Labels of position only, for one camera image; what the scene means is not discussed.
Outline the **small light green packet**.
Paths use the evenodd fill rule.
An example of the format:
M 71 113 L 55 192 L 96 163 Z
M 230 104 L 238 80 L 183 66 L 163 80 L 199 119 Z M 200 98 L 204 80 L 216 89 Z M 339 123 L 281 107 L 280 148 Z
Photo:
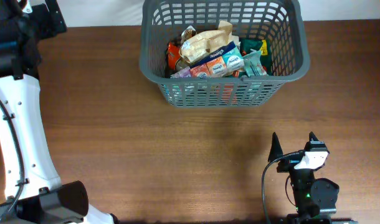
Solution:
M 266 76 L 268 75 L 266 69 L 264 69 L 260 57 L 262 51 L 252 51 L 251 53 L 243 56 L 244 70 L 248 77 L 252 76 Z

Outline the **Kleenex tissue multipack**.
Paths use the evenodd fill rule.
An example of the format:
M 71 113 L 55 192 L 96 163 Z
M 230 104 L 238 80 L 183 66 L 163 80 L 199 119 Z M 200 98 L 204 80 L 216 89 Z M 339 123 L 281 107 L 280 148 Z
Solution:
M 243 56 L 235 42 L 217 49 L 194 65 L 185 67 L 170 78 L 222 78 L 243 69 Z

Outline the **green Nescafe coffee bag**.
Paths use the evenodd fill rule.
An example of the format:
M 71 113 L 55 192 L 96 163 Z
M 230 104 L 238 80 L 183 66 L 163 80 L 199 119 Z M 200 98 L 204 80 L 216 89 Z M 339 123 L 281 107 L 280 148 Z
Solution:
M 243 58 L 254 52 L 258 53 L 257 62 L 261 64 L 264 69 L 262 75 L 273 75 L 272 73 L 272 51 L 270 50 L 270 42 L 264 40 L 240 39 L 240 52 Z

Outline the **grey plastic basket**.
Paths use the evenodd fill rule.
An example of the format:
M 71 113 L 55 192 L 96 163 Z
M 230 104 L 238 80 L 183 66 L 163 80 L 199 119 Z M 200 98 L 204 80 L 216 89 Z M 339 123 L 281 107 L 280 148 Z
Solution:
M 171 78 L 169 42 L 178 44 L 188 26 L 198 32 L 233 25 L 243 39 L 267 40 L 271 75 L 227 78 Z M 305 27 L 297 0 L 145 1 L 141 24 L 140 70 L 177 107 L 259 106 L 310 67 Z

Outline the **orange spaghetti pasta packet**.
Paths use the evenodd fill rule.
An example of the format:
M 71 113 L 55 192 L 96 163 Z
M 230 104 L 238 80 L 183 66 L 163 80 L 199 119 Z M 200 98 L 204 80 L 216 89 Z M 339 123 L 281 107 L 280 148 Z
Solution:
M 172 43 L 168 45 L 166 59 L 169 70 L 173 72 L 171 75 L 190 66 L 190 64 L 186 63 L 184 59 L 180 57 L 179 47 Z M 227 77 L 237 77 L 239 72 L 240 71 L 235 71 L 232 75 Z M 174 83 L 171 86 L 161 85 L 161 89 L 167 101 L 173 105 L 214 106 L 222 105 L 221 100 L 227 100 L 230 97 L 233 86 L 225 86 L 219 83 Z

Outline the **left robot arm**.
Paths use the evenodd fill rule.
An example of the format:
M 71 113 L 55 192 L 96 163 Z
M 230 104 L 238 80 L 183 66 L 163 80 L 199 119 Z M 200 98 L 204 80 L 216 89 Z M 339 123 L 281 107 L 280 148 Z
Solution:
M 5 202 L 0 223 L 117 223 L 88 201 L 80 181 L 61 182 L 40 113 L 38 44 L 67 30 L 56 0 L 0 1 L 0 146 Z

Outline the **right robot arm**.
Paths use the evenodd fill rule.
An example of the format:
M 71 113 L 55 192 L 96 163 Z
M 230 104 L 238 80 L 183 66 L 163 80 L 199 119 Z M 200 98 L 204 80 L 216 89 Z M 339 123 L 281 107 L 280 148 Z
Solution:
M 270 223 L 265 201 L 265 175 L 268 168 L 277 164 L 278 173 L 287 173 L 286 184 L 290 184 L 296 213 L 279 218 L 278 223 L 286 224 L 352 224 L 356 220 L 350 218 L 332 218 L 337 212 L 336 202 L 340 187 L 335 182 L 317 179 L 314 172 L 325 165 L 330 154 L 326 144 L 318 140 L 313 132 L 302 150 L 285 154 L 276 133 L 272 134 L 272 144 L 268 156 L 268 164 L 262 173 L 262 206 L 267 223 Z

